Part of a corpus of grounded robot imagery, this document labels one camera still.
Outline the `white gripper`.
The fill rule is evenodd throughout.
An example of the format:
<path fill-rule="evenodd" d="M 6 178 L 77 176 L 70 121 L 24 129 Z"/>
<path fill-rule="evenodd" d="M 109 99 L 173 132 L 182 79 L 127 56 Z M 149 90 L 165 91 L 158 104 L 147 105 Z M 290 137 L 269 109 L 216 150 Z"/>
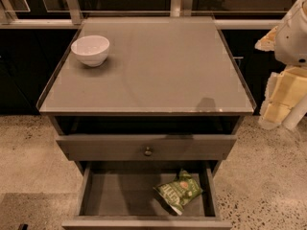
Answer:
<path fill-rule="evenodd" d="M 295 128 L 306 113 L 307 96 L 307 0 L 297 0 L 278 26 L 255 44 L 260 51 L 274 51 L 287 66 L 271 73 L 258 123 L 262 128 Z"/>

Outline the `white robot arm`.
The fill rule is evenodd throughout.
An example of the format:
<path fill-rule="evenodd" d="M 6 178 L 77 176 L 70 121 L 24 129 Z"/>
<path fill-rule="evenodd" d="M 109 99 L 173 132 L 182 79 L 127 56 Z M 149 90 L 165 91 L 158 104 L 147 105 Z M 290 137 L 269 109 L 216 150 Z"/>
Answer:
<path fill-rule="evenodd" d="M 259 125 L 294 129 L 307 112 L 307 0 L 297 0 L 255 48 L 273 51 L 275 59 L 286 65 L 268 78 Z"/>

